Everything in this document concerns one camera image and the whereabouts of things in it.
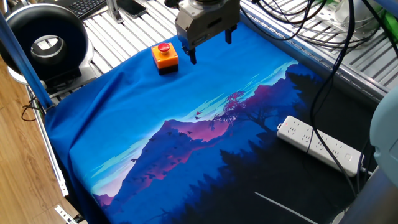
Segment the red button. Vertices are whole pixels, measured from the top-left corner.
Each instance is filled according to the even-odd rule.
[[[168,52],[170,50],[170,45],[167,43],[161,43],[159,44],[159,46],[157,46],[157,48],[161,51],[161,52]]]

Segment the power strip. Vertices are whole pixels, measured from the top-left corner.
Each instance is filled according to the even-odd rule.
[[[304,152],[307,151],[308,145],[311,142],[308,153],[340,171],[337,164],[329,155],[325,147],[323,147],[323,144],[319,141],[319,138],[315,133],[312,135],[311,141],[312,132],[312,127],[310,125],[297,118],[288,116],[283,124],[278,125],[277,136]],[[361,153],[321,131],[318,132],[347,174],[350,177],[354,177],[358,171],[358,162]]]

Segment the white cable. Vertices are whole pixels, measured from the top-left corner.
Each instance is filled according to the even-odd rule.
[[[368,25],[368,24],[371,23],[371,22],[372,22],[372,21],[369,21],[369,22],[367,22],[367,23],[365,23],[365,24],[363,24],[363,25],[361,25],[361,26],[359,26],[359,27],[356,27],[355,30],[358,30],[358,29],[360,29],[360,28],[362,28],[362,27],[365,27],[366,25]],[[305,28],[305,27],[303,27],[303,29],[309,30],[310,32],[320,32],[321,34],[344,34],[344,33],[347,33],[347,32],[348,32],[348,31],[341,31],[341,32],[322,32],[321,30],[314,30],[314,29]]]
[[[279,207],[284,208],[284,209],[290,211],[291,213],[293,213],[293,214],[295,214],[296,216],[298,216],[298,217],[304,219],[305,221],[307,221],[307,222],[309,222],[309,223],[312,223],[312,224],[317,224],[316,222],[314,222],[314,221],[312,221],[311,219],[309,219],[309,218],[303,216],[302,214],[300,214],[300,213],[298,213],[298,212],[295,212],[295,211],[291,210],[290,208],[288,208],[288,207],[286,207],[286,206],[284,206],[284,205],[281,205],[281,204],[279,204],[278,202],[276,202],[276,201],[274,201],[274,200],[271,200],[271,199],[267,198],[266,196],[264,196],[264,195],[262,195],[262,194],[260,194],[260,193],[257,193],[257,192],[255,192],[255,193],[256,193],[256,195],[258,195],[258,196],[260,196],[260,197],[266,199],[267,201],[272,202],[272,203],[278,205]]]
[[[7,0],[3,0],[2,3],[4,4],[4,13],[7,13],[8,12]]]
[[[361,167],[361,172],[366,172],[365,167]],[[371,171],[368,171],[368,174],[369,174],[370,176],[373,175],[373,173],[372,173]]]

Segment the pink mountain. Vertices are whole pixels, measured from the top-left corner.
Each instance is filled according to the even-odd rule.
[[[122,204],[149,187],[154,179],[162,180],[174,167],[186,163],[192,152],[221,142],[228,126],[221,121],[165,121],[142,149],[107,211],[120,212]]]

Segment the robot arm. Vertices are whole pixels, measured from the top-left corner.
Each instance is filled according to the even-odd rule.
[[[165,2],[168,7],[175,3]],[[177,35],[192,64],[197,62],[195,47],[215,35],[225,31],[225,41],[231,43],[231,33],[240,20],[239,0],[183,0],[178,7]]]

